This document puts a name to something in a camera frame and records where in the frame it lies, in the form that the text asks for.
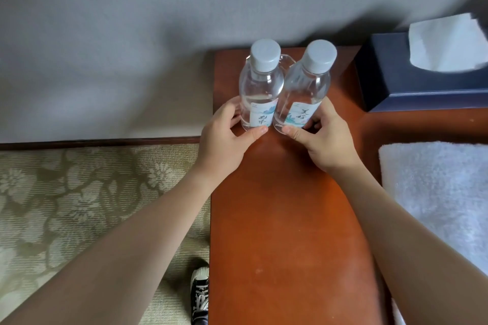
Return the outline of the person's left hand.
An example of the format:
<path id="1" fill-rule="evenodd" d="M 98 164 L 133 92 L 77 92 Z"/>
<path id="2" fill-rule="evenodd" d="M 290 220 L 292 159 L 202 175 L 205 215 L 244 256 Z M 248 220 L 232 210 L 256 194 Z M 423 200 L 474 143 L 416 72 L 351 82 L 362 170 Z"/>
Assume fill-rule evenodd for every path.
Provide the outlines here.
<path id="1" fill-rule="evenodd" d="M 214 183 L 221 183 L 233 173 L 247 150 L 236 150 L 232 128 L 241 120 L 240 97 L 236 96 L 222 105 L 204 126 L 201 133 L 198 157 L 194 168 Z"/>

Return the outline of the person's right hand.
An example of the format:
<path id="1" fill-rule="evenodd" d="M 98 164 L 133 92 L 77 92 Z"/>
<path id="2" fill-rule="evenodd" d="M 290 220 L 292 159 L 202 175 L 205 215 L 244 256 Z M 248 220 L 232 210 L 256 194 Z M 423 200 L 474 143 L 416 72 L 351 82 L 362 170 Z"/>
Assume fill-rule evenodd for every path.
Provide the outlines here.
<path id="1" fill-rule="evenodd" d="M 337 113 L 329 98 L 325 98 L 312 121 L 304 128 L 314 134 L 313 143 L 301 143 L 311 160 L 333 178 L 364 168 L 347 122 Z"/>

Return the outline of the clear water bottle white cap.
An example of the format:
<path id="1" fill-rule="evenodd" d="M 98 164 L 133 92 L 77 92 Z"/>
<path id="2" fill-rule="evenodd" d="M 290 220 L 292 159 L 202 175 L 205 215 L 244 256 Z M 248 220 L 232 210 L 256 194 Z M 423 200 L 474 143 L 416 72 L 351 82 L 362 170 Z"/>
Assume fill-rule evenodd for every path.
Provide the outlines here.
<path id="1" fill-rule="evenodd" d="M 330 87 L 330 70 L 337 55 L 330 41 L 314 40 L 290 67 L 272 122 L 279 133 L 285 125 L 302 128 L 312 118 Z"/>
<path id="2" fill-rule="evenodd" d="M 272 39 L 255 41 L 239 78 L 241 126 L 245 131 L 271 126 L 284 86 L 279 67 L 281 48 Z"/>

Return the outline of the person's left forearm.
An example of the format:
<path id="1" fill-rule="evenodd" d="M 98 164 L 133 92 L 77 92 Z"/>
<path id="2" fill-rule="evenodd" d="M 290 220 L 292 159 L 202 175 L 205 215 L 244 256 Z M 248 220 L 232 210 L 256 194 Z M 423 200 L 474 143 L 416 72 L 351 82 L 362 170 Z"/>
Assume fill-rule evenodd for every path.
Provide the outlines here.
<path id="1" fill-rule="evenodd" d="M 68 263 L 0 325 L 139 325 L 174 254 L 232 170 L 195 164 Z"/>

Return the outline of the person's right forearm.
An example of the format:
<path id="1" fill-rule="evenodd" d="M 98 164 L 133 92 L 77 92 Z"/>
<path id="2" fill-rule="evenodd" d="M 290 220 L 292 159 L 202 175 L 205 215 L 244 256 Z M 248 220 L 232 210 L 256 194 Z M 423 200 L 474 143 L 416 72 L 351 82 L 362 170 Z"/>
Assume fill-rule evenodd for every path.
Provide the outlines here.
<path id="1" fill-rule="evenodd" d="M 361 162 L 328 170 L 406 325 L 488 325 L 488 277 L 392 199 Z"/>

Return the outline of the dark blue tissue box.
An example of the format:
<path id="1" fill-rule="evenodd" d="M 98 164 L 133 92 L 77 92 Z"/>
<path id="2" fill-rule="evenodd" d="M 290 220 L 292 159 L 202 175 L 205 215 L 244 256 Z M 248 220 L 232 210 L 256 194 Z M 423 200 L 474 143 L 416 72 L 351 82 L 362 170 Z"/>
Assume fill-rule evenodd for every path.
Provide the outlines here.
<path id="1" fill-rule="evenodd" d="M 371 35 L 353 61 L 366 112 L 488 108 L 488 67 L 466 73 L 417 68 L 406 32 Z"/>

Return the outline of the white towel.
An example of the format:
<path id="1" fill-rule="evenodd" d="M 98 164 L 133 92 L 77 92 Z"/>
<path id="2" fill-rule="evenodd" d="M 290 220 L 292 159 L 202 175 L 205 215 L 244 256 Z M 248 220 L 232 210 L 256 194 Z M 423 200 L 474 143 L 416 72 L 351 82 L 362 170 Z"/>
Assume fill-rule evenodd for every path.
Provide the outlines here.
<path id="1" fill-rule="evenodd" d="M 488 145 L 393 143 L 379 159 L 392 198 L 488 276 Z"/>

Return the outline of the black and white sneaker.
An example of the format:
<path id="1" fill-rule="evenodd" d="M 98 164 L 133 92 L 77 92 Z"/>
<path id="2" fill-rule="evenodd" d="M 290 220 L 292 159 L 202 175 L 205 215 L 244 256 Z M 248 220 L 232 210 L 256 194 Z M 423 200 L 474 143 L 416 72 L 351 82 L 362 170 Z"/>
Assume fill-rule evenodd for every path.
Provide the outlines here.
<path id="1" fill-rule="evenodd" d="M 193 271 L 190 289 L 191 325 L 208 325 L 209 266 Z"/>

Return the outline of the white tissue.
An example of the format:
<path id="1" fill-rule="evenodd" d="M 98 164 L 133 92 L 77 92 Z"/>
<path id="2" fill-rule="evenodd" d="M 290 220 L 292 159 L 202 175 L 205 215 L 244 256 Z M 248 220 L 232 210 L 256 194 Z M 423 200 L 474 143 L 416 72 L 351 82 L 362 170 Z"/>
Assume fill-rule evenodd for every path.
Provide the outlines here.
<path id="1" fill-rule="evenodd" d="M 488 33 L 471 13 L 411 23 L 410 63 L 438 73 L 461 73 L 488 66 Z"/>

